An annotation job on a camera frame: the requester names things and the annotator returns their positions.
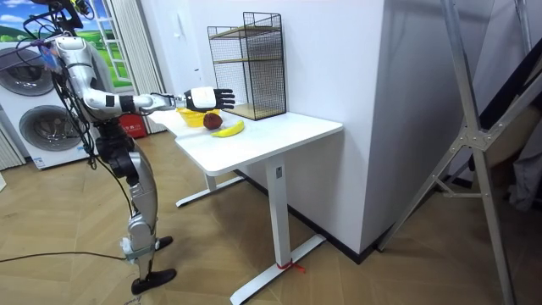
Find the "washing machine drum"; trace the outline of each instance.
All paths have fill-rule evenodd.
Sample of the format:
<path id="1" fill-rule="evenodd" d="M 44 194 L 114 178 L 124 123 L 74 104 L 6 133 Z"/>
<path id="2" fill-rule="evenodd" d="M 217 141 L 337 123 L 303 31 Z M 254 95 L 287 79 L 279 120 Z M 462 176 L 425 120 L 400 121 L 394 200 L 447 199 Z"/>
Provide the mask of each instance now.
<path id="1" fill-rule="evenodd" d="M 0 70 L 15 63 L 11 68 L 0 71 L 0 86 L 24 96 L 36 97 L 53 89 L 51 72 L 43 69 L 44 62 L 39 53 L 24 49 L 17 53 L 2 56 L 13 51 L 14 47 L 0 50 Z"/>
<path id="2" fill-rule="evenodd" d="M 20 119 L 19 129 L 32 146 L 49 152 L 62 152 L 80 142 L 68 111 L 59 106 L 38 106 L 29 110 Z"/>

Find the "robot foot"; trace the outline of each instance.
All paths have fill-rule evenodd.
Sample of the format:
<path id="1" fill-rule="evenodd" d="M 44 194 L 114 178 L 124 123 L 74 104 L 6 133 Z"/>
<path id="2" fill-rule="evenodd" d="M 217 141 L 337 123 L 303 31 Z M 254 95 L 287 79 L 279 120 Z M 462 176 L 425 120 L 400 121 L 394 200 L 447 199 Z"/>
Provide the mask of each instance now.
<path id="1" fill-rule="evenodd" d="M 151 272 L 146 280 L 134 280 L 132 283 L 132 294 L 138 295 L 149 289 L 161 286 L 171 281 L 177 275 L 175 269 Z"/>
<path id="2" fill-rule="evenodd" d="M 169 246 L 169 244 L 171 244 L 173 242 L 173 237 L 171 236 L 165 236 L 165 237 L 162 237 L 162 238 L 158 238 L 159 240 L 159 243 L 158 243 L 158 248 L 156 248 L 156 251 L 160 251 L 162 249 L 164 249 L 165 247 Z"/>

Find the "desk foot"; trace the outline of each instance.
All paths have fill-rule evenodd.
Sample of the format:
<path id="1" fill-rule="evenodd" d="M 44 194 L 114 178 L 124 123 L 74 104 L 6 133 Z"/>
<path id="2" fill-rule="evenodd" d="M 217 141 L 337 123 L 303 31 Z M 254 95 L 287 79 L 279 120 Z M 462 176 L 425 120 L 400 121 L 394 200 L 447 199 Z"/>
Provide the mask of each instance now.
<path id="1" fill-rule="evenodd" d="M 291 252 L 292 261 L 295 263 L 302 259 L 305 255 L 324 241 L 325 238 L 320 234 L 316 234 L 315 236 L 311 237 L 311 239 L 305 241 L 296 250 Z M 231 303 L 233 305 L 241 305 L 244 301 L 246 301 L 246 299 L 260 291 L 264 286 L 269 284 L 274 278 L 286 270 L 287 269 L 279 269 L 277 264 L 274 264 L 236 291 L 230 298 Z"/>
<path id="2" fill-rule="evenodd" d="M 193 202 L 194 200 L 196 199 L 199 199 L 201 197 L 205 197 L 206 195 L 214 192 L 214 191 L 217 191 L 217 190 L 220 190 L 222 188 L 225 188 L 226 186 L 230 186 L 236 182 L 239 182 L 239 181 L 243 181 L 245 178 L 243 177 L 235 177 L 233 179 L 230 179 L 230 180 L 227 180 L 225 182 L 222 182 L 220 184 L 217 185 L 217 188 L 214 189 L 214 190 L 209 190 L 209 189 L 206 189 L 205 191 L 200 191 L 194 195 L 191 195 L 191 196 L 188 196 L 186 198 L 183 198 L 183 199 L 180 199 L 175 205 L 177 206 L 177 208 L 179 208 L 180 206 L 183 206 L 187 203 L 190 203 L 190 202 Z"/>

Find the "red zip tie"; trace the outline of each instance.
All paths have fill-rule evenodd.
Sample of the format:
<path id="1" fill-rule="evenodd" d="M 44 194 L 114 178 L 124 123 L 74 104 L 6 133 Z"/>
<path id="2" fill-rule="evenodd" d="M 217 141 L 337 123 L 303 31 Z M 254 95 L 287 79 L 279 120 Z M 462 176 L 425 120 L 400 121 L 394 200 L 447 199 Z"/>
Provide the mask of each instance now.
<path id="1" fill-rule="evenodd" d="M 281 269 L 281 270 L 284 270 L 284 269 L 288 269 L 289 267 L 294 267 L 294 268 L 297 268 L 299 271 L 301 271 L 302 273 L 305 273 L 306 270 L 305 268 L 303 268 L 302 266 L 298 265 L 297 263 L 294 263 L 293 262 L 293 259 L 291 259 L 286 265 L 284 266 L 281 266 L 277 263 L 277 268 Z"/>

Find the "wire shelf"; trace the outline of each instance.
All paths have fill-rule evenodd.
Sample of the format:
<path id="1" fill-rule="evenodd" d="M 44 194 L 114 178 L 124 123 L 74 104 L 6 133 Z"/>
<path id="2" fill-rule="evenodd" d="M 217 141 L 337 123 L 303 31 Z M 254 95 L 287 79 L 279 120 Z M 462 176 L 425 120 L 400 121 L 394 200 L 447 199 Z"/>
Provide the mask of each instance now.
<path id="1" fill-rule="evenodd" d="M 243 14 L 244 25 L 209 26 L 217 87 L 232 89 L 235 108 L 248 119 L 286 112 L 284 49 L 280 14 Z"/>

